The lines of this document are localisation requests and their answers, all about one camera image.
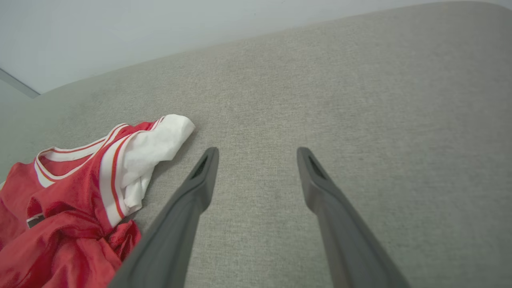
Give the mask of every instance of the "basketball jersey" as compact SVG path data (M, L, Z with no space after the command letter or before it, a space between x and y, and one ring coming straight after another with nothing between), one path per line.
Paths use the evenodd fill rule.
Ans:
M154 166L194 130L184 116L136 126L17 163L0 184L0 286L101 287L140 239L127 215L142 207Z

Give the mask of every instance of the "white trim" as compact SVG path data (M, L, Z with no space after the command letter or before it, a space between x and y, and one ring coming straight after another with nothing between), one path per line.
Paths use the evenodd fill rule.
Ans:
M48 187L49 185L51 185L53 183L53 180L61 180L61 179L66 178L67 176L73 174L78 169L80 169L87 161L89 161L102 147L104 147L105 145L111 143L115 139L115 137L117 136L119 131L121 131L122 128L127 127L127 126L128 125L125 124L125 123L119 124L116 127L114 127L106 137L100 139L100 140L103 139L103 141L96 140L96 141L94 141L94 142L92 142L92 143L90 143L88 145L81 146L79 148L75 148L75 149L60 149L60 148L57 148L57 147L52 147L52 148L49 148L49 149L41 151L36 156L36 159L35 159L35 162L34 162L34 167L36 168L37 178L39 179L39 182L41 183L41 185L43 187ZM77 150L77 149L81 149L81 148L87 147L87 146L89 146L91 144L94 144L96 142L98 142L98 143L93 145L93 146L91 146L90 148L87 148L87 149L84 149L84 150L80 150L80 151L77 151L77 152L60 154L60 153L55 153L55 152L51 151L52 149L55 150L55 151L73 151L73 150ZM53 175L52 173L50 173L45 168L45 166L41 163L41 161L39 160L40 156L44 156L48 160L62 162L62 161L71 161L71 160L80 159L80 158L83 158L83 157L85 157L87 155L90 155L90 157L84 163L82 163L81 165L75 167L74 169L72 169L68 173L66 173L64 175L61 175L61 176L56 176L56 175Z
M130 137L131 135L127 135L118 141L116 141L114 144L112 144L108 150L103 155L103 158L101 159L100 169L99 169L99 191L101 194L101 200L103 201L103 205L105 207L107 218L109 219L110 225L112 227L115 227L120 221L121 217L119 213L117 212L116 202L114 199L113 191L112 191L112 173L117 173L117 171L112 171L112 166L114 162L114 155L116 153L117 148L123 140ZM116 190L118 190L118 178L116 175L116 183L114 183L114 186ZM121 208L121 211L124 215L126 215L127 208L124 204L124 200L122 197L121 191L115 191L118 197L118 203L119 207Z
M124 156L124 151L126 150L126 146L132 140L132 138L135 137L135 135L137 135L139 133L153 131L162 122L164 117L165 116L162 116L160 119L155 121L150 130L139 130L139 131L132 133L131 135L127 135L127 136L119 139L114 144L112 144L112 146L109 147L109 149L105 152L105 154L103 155L103 158L101 159L100 171L99 171L99 190L100 190L100 194L101 194L101 200L103 201L103 205L105 206L107 218L109 219L110 225L112 225L112 227L115 227L122 220L117 211L113 193L116 193L119 207L121 208L121 211L125 217L136 211L136 210L129 211L128 207L124 203L124 194L123 194L124 188L122 188L120 186L122 160L123 160L123 156ZM115 156L117 148L121 145L121 143L123 143L123 145L119 149L119 154L117 155L116 171L112 171L112 167L114 164L114 156ZM112 175L113 174L115 174L115 182L114 182L115 191L112 191Z
M50 186L51 184L53 184L54 182L50 181L48 178L46 178L45 175L42 174L41 170L39 169L39 165L37 163L38 163L38 161L34 160L34 170L35 170L35 174L37 175L37 180L39 180L39 184L41 184L41 186L46 188L46 187Z

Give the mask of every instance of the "white sleeve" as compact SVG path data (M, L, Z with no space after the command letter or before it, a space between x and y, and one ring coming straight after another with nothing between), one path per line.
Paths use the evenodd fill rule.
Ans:
M142 199L156 164L172 160L195 129L190 119L180 115L165 116L155 128L137 133L122 154L120 188L129 215L142 207Z

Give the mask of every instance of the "gray upholstery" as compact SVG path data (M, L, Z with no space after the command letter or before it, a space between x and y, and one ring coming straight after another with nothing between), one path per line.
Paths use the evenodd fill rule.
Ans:
M295 150L309 147L414 287L512 285L512 12L428 4L172 55L1 108L0 177L50 146L164 114L197 126L160 163L147 229L220 149L187 287L329 287Z

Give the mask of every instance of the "white wall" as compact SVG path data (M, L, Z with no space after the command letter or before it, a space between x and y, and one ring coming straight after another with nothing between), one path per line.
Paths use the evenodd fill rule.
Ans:
M14 89L8 83L0 79L0 106L12 103L30 101L32 98Z
M437 1L0 0L0 68L44 93L190 49L428 2Z

